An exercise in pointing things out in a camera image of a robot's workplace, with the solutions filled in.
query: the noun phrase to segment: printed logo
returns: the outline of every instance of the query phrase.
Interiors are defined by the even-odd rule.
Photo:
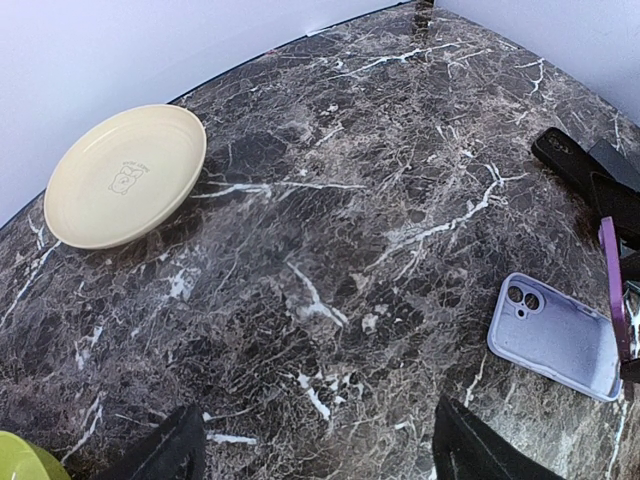
[[[116,173],[113,182],[109,185],[109,190],[114,193],[119,193],[120,195],[126,195],[143,173],[145,173],[145,170],[142,168],[125,165]]]

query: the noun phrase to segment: dark marble surface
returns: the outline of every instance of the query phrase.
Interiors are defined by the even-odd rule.
[[[408,4],[294,42],[176,102],[206,169],[125,247],[0,232],[0,428],[86,478],[175,406],[208,478],[434,479],[441,393],[572,479],[637,478],[640,413],[489,353],[520,271],[608,314],[586,207],[529,153],[556,125],[640,131],[542,59]]]

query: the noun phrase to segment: black phone case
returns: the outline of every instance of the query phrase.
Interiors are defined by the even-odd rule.
[[[636,192],[640,191],[640,172],[609,142],[604,139],[598,140],[589,150],[589,155],[600,163],[616,182]]]
[[[561,130],[551,127],[531,146],[533,154],[551,168],[589,205],[595,206],[591,175],[611,178],[607,170],[578,143]]]

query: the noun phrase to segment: white marble vein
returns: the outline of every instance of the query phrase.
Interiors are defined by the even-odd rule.
[[[526,65],[517,65],[515,67],[515,68],[527,68],[527,67],[533,67],[535,65],[537,65],[538,68],[540,68],[540,77],[538,77],[537,80],[534,80],[532,78],[529,79],[531,83],[533,83],[533,90],[529,92],[529,96],[533,95],[534,93],[540,90],[540,82],[542,82],[542,79],[544,78],[544,58],[540,57],[535,62],[527,63]]]
[[[300,387],[302,387],[305,393],[309,396],[309,400],[311,400],[313,406],[316,407],[316,410],[320,412],[322,418],[324,418],[326,421],[329,421],[329,419],[331,418],[331,410],[329,410],[329,407],[327,407],[320,401],[320,398],[318,397],[316,391],[311,385],[309,385],[309,380],[310,378],[303,373],[298,375],[298,383],[300,384]]]
[[[89,441],[89,438],[91,438],[91,435],[93,435],[94,432],[96,431],[98,420],[102,419],[102,405],[101,405],[102,398],[103,398],[102,392],[98,393],[95,401],[93,402],[91,407],[89,407],[89,410],[87,410],[87,413],[85,414],[85,417],[84,417],[84,421],[82,422],[82,425],[80,426],[80,428],[85,428],[85,426],[87,425],[87,422],[89,421],[89,418],[91,417],[91,414],[95,412],[93,416],[93,421],[91,422],[91,425],[89,426],[89,428],[85,430],[85,432],[82,434],[82,437],[80,438],[80,440],[78,440],[78,443],[76,443],[73,447],[71,447],[69,451],[64,455],[64,457],[62,457],[62,460],[60,460],[60,463],[62,465],[66,463],[66,461],[71,455],[73,455],[78,450],[80,450],[80,448],[82,448],[82,446]]]
[[[489,172],[491,172],[491,176],[493,177],[494,180],[491,183],[491,185],[489,185],[489,187],[487,187],[487,189],[485,190],[484,194],[482,195],[482,200],[480,200],[480,202],[478,202],[472,209],[470,209],[467,213],[465,213],[461,217],[454,218],[453,220],[450,220],[443,224],[436,225],[434,227],[430,227],[426,230],[423,230],[418,234],[411,235],[408,238],[403,238],[401,240],[393,242],[389,247],[387,247],[387,249],[382,253],[382,255],[380,255],[380,257],[378,257],[378,259],[374,263],[372,263],[366,268],[366,270],[367,271],[372,270],[378,265],[384,263],[395,252],[402,250],[404,248],[407,248],[413,245],[414,243],[422,242],[423,240],[431,237],[432,235],[453,230],[459,227],[460,225],[464,224],[466,221],[470,220],[478,212],[484,210],[489,206],[489,199],[491,197],[493,190],[495,190],[497,187],[504,186],[505,182],[512,181],[512,180],[520,180],[527,175],[525,173],[523,175],[518,175],[517,177],[503,178],[500,176],[500,172],[498,171],[498,168],[495,165],[493,164],[485,165],[485,167],[489,170]]]
[[[473,377],[473,382],[471,382],[471,385],[467,387],[467,394],[464,397],[464,406],[467,408],[469,408],[469,403],[473,400],[473,389],[476,388],[476,385],[478,385],[478,382],[482,380],[482,375],[484,373],[484,364],[487,361],[487,355],[488,353],[485,353],[484,357],[482,357],[482,362],[480,363],[480,369],[478,370],[478,373],[476,373],[475,376]]]
[[[0,328],[4,326],[5,321],[7,320],[9,315],[11,315],[11,312],[13,312],[13,309],[16,308],[16,305],[20,301],[20,298],[22,298],[25,292],[29,289],[34,279],[38,275],[38,272],[40,271],[42,266],[47,262],[49,255],[51,255],[53,251],[60,246],[60,243],[61,243],[60,240],[58,240],[49,250],[44,252],[44,254],[38,260],[34,261],[33,265],[31,266],[31,274],[29,275],[29,278],[27,278],[27,281],[22,286],[22,288],[18,291],[15,298],[13,299],[13,302],[11,302],[11,305],[9,305],[9,308],[7,309],[7,311],[4,312],[4,314],[2,315],[2,318],[0,318]]]
[[[298,268],[295,267],[290,262],[287,262],[287,265],[291,270],[293,270],[293,273],[295,273],[296,276],[300,280],[302,280],[302,282],[307,287],[307,290],[309,290],[309,293],[311,294],[311,301],[312,301],[311,305],[307,307],[303,307],[301,309],[301,313],[304,317],[309,317],[314,313],[319,313],[320,315],[324,315],[325,317],[333,320],[335,324],[338,325],[339,327],[344,327],[349,323],[349,319],[347,318],[347,316],[344,313],[342,313],[340,310],[332,306],[327,306],[324,303],[322,303],[318,290],[313,285],[313,282],[311,282],[311,280],[309,280],[309,278],[307,278],[307,276],[304,273],[298,270]]]
[[[258,440],[250,437],[242,437],[238,435],[225,435],[223,433],[207,433],[207,440],[213,440],[216,443],[245,443],[247,445],[257,445]]]
[[[607,475],[605,477],[606,480],[611,480],[611,474],[613,473],[613,467],[616,464],[616,460],[618,458],[618,452],[620,451],[620,440],[622,439],[622,432],[624,431],[625,423],[627,423],[627,414],[629,413],[629,403],[624,400],[622,403],[622,412],[620,414],[620,423],[618,423],[618,429],[616,430],[616,435],[613,440],[613,453],[611,454],[611,459],[609,460],[609,466],[607,467]]]
[[[224,182],[207,182],[209,185],[216,185],[219,187],[226,187],[224,190],[214,193],[205,193],[201,195],[192,195],[191,198],[216,198],[228,195],[233,192],[245,192],[245,193],[260,193],[267,198],[273,196],[273,187],[294,187],[294,188],[311,188],[313,190],[322,190],[324,188],[335,188],[338,190],[361,190],[367,188],[366,185],[343,185],[339,183],[302,183],[302,182],[275,182],[272,184],[266,183],[249,183],[249,184],[230,184]]]

